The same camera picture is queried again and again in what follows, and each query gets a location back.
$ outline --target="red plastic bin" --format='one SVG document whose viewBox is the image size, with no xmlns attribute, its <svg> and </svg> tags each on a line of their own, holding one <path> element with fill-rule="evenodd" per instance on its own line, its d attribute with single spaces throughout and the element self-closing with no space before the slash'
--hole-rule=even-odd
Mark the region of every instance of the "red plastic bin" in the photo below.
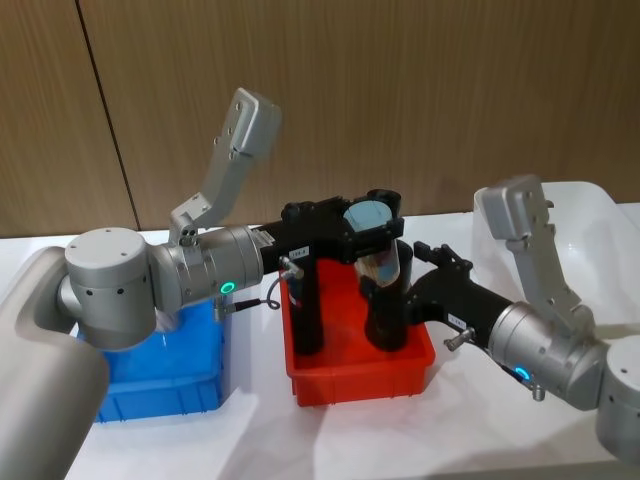
<svg viewBox="0 0 640 480">
<path fill-rule="evenodd" d="M 287 375 L 298 405 L 422 393 L 426 370 L 435 360 L 427 329 L 409 327 L 407 344 L 399 351 L 377 349 L 365 336 L 368 306 L 353 266 L 321 259 L 317 272 L 324 347 L 314 355 L 294 352 L 287 284 L 280 281 Z"/>
</svg>

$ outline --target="wooden panel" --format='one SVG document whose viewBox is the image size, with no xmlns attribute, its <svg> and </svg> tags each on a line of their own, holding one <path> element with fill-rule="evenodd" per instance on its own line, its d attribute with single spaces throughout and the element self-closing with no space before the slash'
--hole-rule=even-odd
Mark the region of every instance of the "wooden panel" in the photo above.
<svg viewBox="0 0 640 480">
<path fill-rule="evenodd" d="M 470 209 L 518 173 L 639 201 L 640 3 L 81 0 L 145 227 L 198 189 L 237 86 L 280 104 L 230 221 L 388 187 Z"/>
<path fill-rule="evenodd" d="M 135 227 L 73 0 L 0 0 L 0 236 Z"/>
</svg>

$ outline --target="white table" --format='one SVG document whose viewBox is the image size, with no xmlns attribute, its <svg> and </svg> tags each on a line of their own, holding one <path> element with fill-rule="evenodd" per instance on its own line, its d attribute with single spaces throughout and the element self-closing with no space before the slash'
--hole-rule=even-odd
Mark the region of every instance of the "white table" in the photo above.
<svg viewBox="0 0 640 480">
<path fill-rule="evenodd" d="M 640 225 L 640 204 L 621 208 Z M 468 257 L 471 216 L 408 217 L 403 238 L 408 243 L 448 243 Z M 150 243 L 161 243 L 167 233 L 144 236 Z M 71 238 L 0 240 L 0 294 L 34 251 L 66 245 Z M 421 262 L 414 262 L 414 279 L 424 272 Z M 236 298 L 264 298 L 273 278 L 266 277 L 261 287 L 239 292 Z M 519 478 L 640 475 L 611 461 L 596 439 L 593 413 L 578 412 L 551 395 L 534 402 L 479 350 L 448 352 L 442 341 L 452 330 L 438 323 L 428 324 L 428 329 L 437 360 L 422 395 L 300 408 L 285 372 L 280 312 L 266 306 L 241 312 L 227 322 L 229 396 L 220 409 L 96 424 L 68 479 L 516 475 L 513 470 L 496 472 L 502 469 L 526 469 L 518 470 Z"/>
</svg>

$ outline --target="blue plastic bin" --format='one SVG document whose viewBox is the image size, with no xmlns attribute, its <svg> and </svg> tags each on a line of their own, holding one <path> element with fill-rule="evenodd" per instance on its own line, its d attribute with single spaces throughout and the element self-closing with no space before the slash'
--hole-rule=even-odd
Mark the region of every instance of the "blue plastic bin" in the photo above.
<svg viewBox="0 0 640 480">
<path fill-rule="evenodd" d="M 110 385 L 97 422 L 215 410 L 222 403 L 222 324 L 211 301 L 180 312 L 175 332 L 125 352 L 105 352 Z"/>
</svg>

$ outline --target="green indicator light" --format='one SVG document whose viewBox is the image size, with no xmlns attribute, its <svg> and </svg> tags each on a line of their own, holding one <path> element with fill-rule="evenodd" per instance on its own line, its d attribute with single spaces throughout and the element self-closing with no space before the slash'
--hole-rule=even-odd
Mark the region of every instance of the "green indicator light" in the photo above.
<svg viewBox="0 0 640 480">
<path fill-rule="evenodd" d="M 220 293 L 226 295 L 227 293 L 231 293 L 236 289 L 236 284 L 233 282 L 225 282 L 220 287 Z"/>
</svg>

